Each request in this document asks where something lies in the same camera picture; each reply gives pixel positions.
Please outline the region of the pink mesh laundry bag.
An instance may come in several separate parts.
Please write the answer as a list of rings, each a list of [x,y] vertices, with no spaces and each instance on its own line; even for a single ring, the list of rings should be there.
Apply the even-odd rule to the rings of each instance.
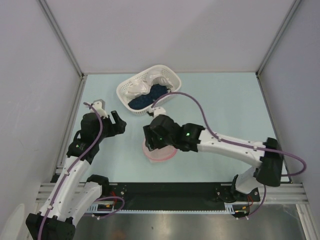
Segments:
[[[146,147],[146,139],[144,139],[142,143],[142,151],[151,163],[161,163],[173,158],[178,150],[173,146],[168,145],[161,149],[149,151]]]

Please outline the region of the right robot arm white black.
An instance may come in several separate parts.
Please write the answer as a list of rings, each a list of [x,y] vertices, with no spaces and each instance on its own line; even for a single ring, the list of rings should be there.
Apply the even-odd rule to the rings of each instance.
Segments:
[[[202,125],[179,125],[163,114],[154,117],[151,123],[142,129],[145,146],[150,152],[170,146],[182,152],[218,154],[250,165],[247,171],[233,178],[229,192],[231,202],[246,199],[261,185],[281,185],[284,157],[279,152],[278,141],[274,138],[269,137],[265,142],[248,145],[240,139],[212,134]]]

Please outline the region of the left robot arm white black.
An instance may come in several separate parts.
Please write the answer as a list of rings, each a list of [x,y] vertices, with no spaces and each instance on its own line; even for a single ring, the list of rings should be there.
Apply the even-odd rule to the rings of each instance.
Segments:
[[[55,186],[38,213],[30,213],[25,224],[34,240],[71,240],[80,219],[97,200],[111,195],[109,179],[91,175],[79,194],[76,189],[105,139],[123,134],[127,123],[114,110],[100,116],[86,113],[69,145],[67,158]]]

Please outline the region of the dark blue bra in basket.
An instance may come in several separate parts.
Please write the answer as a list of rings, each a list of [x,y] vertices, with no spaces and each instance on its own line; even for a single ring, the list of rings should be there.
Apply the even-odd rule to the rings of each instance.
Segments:
[[[141,110],[149,105],[152,105],[159,97],[171,92],[171,89],[167,86],[155,84],[151,87],[148,94],[143,94],[136,97],[128,103],[128,106],[133,110]]]

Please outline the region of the white bra in basket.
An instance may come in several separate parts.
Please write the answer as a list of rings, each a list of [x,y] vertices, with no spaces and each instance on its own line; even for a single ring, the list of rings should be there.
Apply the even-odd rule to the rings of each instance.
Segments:
[[[169,78],[165,77],[160,69],[150,70],[146,74],[146,79],[134,79],[124,92],[124,95],[130,99],[135,99],[141,95],[147,95],[153,85],[159,84],[168,88],[173,87]]]

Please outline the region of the white plastic perforated basket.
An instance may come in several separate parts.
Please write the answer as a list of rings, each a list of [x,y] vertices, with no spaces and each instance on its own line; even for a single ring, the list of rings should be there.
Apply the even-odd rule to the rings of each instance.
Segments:
[[[142,116],[150,106],[160,106],[171,96],[159,97],[177,92],[182,86],[179,76],[165,65],[154,65],[121,82],[116,94],[122,104],[134,115]]]

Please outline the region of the white object bottom left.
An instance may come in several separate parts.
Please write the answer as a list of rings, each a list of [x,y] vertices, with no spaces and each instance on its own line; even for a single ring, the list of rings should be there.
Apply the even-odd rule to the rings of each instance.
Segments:
[[[3,240],[18,240],[25,218],[25,204],[19,204],[9,216],[2,232]]]

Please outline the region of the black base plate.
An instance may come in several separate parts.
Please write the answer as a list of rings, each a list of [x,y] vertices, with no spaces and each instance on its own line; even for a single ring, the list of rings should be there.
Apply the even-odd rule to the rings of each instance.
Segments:
[[[124,199],[127,211],[218,211],[224,204],[260,201],[258,188],[249,193],[222,182],[118,182],[93,174],[87,182],[102,184],[102,196]]]

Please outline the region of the left aluminium corner post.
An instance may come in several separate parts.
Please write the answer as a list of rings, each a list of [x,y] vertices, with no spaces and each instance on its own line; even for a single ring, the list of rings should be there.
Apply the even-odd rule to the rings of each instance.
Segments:
[[[56,20],[54,13],[52,12],[48,2],[46,0],[37,0],[36,1],[39,4],[40,9],[42,10],[42,13],[44,14],[45,18],[47,19],[53,33],[57,37],[57,40],[59,41],[63,51],[65,52],[68,60],[70,61],[73,69],[77,73],[77,75],[82,79],[84,77],[84,73],[81,70],[81,67],[64,35],[62,32],[58,21]]]

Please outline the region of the aluminium corner post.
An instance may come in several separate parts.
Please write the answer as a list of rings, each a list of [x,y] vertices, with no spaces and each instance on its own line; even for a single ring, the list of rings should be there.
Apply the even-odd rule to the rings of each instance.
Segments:
[[[291,21],[293,20],[296,12],[298,11],[300,5],[302,4],[302,0],[294,0],[288,10],[288,12],[286,13],[283,21],[281,22],[267,52],[265,53],[261,63],[259,64],[259,67],[257,68],[255,75],[257,78],[259,78],[262,74],[262,72],[264,71],[266,65],[268,64],[272,54],[274,53],[274,51],[276,50],[276,47],[278,46],[278,44],[280,43],[282,37],[285,34],[285,31],[287,29],[287,27],[289,26],[289,24],[291,23]]]
[[[81,70],[81,67],[64,35],[62,32],[58,21],[56,20],[54,13],[52,12],[48,2],[46,0],[37,0],[36,1],[39,4],[40,9],[42,10],[42,13],[44,14],[45,18],[47,19],[53,33],[57,37],[57,40],[59,41],[63,51],[65,52],[68,60],[70,61],[73,69],[77,73],[77,75],[82,79],[84,77],[84,73]]]

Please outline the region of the right aluminium corner post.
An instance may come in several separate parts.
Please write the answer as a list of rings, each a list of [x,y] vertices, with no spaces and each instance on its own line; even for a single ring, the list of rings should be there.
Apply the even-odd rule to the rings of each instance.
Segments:
[[[298,11],[300,5],[302,4],[302,0],[294,0],[288,10],[288,12],[286,13],[283,21],[281,22],[267,52],[265,53],[261,63],[259,64],[259,67],[257,68],[255,75],[257,78],[259,78],[262,74],[262,72],[264,71],[266,65],[268,64],[272,54],[274,53],[274,51],[276,50],[276,47],[278,46],[278,44],[280,43],[282,37],[285,34],[285,31],[287,29],[287,27],[289,26],[289,24],[291,23],[291,21],[293,20],[296,12]]]

